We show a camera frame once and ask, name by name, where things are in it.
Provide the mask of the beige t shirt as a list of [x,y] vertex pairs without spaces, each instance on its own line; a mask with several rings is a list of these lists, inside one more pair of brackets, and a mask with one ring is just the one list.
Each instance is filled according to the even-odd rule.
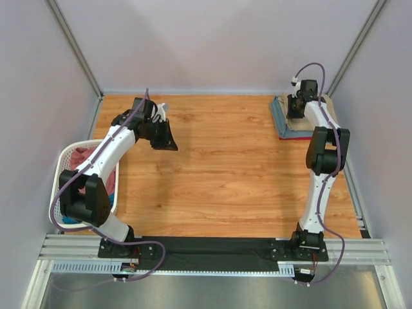
[[[333,102],[331,98],[328,95],[323,95],[322,101],[326,102],[327,110],[329,114],[332,116],[333,120],[336,121],[337,117],[335,115],[335,111],[333,108]],[[281,108],[281,115],[283,115],[285,119],[285,123],[287,128],[289,128],[291,131],[312,131],[313,126],[310,124],[309,120],[307,118],[295,118],[295,119],[289,119],[287,118],[287,107],[288,107],[288,94],[283,93],[278,97],[278,104],[279,107]]]

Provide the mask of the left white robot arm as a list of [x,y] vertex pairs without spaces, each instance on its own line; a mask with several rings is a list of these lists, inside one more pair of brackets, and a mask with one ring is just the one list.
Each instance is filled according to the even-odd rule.
[[92,154],[74,170],[59,175],[59,191],[52,202],[62,216],[83,224],[106,241],[137,246],[132,227],[111,211],[106,182],[120,159],[139,140],[155,150],[177,151],[166,103],[156,104],[148,95],[135,98],[132,108],[117,115],[107,135]]

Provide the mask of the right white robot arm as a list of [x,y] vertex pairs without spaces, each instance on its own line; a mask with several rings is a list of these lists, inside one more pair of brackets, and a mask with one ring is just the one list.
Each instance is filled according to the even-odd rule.
[[289,118],[306,118],[313,126],[306,152],[310,170],[310,188],[306,206],[289,242],[291,253],[298,259],[309,259],[326,252],[324,217],[330,191],[346,163],[350,131],[342,129],[318,94],[316,80],[293,77],[294,92],[288,96]]

